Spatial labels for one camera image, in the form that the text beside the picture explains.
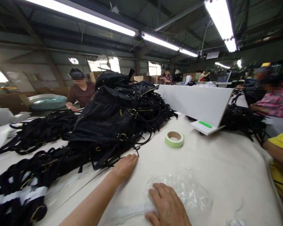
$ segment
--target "green marker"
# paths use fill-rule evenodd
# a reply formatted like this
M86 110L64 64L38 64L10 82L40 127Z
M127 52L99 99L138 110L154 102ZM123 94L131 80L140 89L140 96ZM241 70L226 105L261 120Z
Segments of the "green marker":
M209 124L206 124L205 122L202 122L202 121L199 121L199 123L201 123L201 124L203 124L204 126L209 127L209 128L212 127L212 126L210 126Z

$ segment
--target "fluorescent light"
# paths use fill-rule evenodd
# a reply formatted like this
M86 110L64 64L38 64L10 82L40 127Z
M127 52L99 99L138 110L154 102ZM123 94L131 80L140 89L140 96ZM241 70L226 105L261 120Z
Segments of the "fluorescent light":
M237 50L236 42L235 42L234 38L232 40L228 40L228 41L225 40L224 43L225 43L229 52L235 52Z
M230 67L225 66L225 65L223 65L223 64L221 64L221 63L216 62L215 64L217 64L217 65L219 65L219 66L221 66L221 67L224 67L224 68L230 69Z
M144 40L147 40L147 41L150 41L150 42L153 42L153 43L156 43L158 45L161 45L161 46L164 46L164 47L167 47L169 49L172 49L172 50L175 50L175 51L179 51L179 47L178 46L175 46L175 45L172 45L170 43L167 43L163 40L160 40L158 38L155 38L149 34L146 34L144 32L142 32L142 37L144 38Z
M221 38L223 40L231 39L234 34L226 0L213 0L212 2L210 0L206 0L204 5L209 12ZM235 40L231 43L225 44L229 52L234 52L237 50Z
M192 53L192 52L190 52L188 50L180 49L180 52L182 52L184 54L187 54L187 55L190 55L190 56L193 56L193 57L197 57L197 54Z
M93 24L97 24L99 26L118 31L120 33L129 35L129 36L135 36L135 31L132 31L130 29L124 28L122 26L119 26L117 24L111 23L107 20L101 19L99 17L93 16L89 13L83 12L81 10L78 10L76 8L73 8L71 6L65 5L63 3L57 2L55 0L26 0L28 2L35 3L40 6L44 6L49 9L56 10L60 13L65 13L67 15L88 21Z
M238 65L239 68L242 68L242 60L241 59L237 60L237 65Z

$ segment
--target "ceiling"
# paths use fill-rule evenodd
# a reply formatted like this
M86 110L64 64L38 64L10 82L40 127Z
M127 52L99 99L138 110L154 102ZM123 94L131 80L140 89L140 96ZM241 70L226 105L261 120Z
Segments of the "ceiling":
M157 32L153 31L158 23L161 25L186 9L194 7L199 4L199 0L71 1L137 28L139 32L151 31L152 34L182 45L188 50L196 52L206 49L202 51L203 56L216 50L228 54L216 27L213 23L209 23L210 17L204 6ZM15 15L15 12L11 10L10 2L12 0L0 0L0 31L31 35L29 28L19 21L19 15ZM112 6L117 6L120 15L110 11L110 2ZM232 0L229 2L236 42L241 51L283 38L283 0ZM188 55L148 43L140 37L131 38L24 0L16 0L15 4L41 40L83 43L103 49L130 51L141 59L143 56L151 56L184 64L193 60Z

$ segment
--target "human hand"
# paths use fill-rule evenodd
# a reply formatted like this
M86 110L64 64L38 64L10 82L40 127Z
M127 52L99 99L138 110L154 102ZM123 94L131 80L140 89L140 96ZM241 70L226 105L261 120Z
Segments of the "human hand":
M145 218L153 226L191 226L186 210L174 189L163 183L154 183L153 187L156 190L150 189L149 194L157 208L158 216L155 212L148 212Z
M77 109L75 106L70 106L68 109L79 112L79 109Z
M122 157L113 167L111 173L117 178L118 182L121 184L124 182L133 172L135 165L138 161L138 156L135 154L127 155Z

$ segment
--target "green tape roll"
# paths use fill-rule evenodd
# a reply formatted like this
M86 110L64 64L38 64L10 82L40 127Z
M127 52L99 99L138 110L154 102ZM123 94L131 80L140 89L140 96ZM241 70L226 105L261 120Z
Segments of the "green tape roll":
M180 148L183 144L185 136L177 131L169 131L166 134L165 142L171 148Z

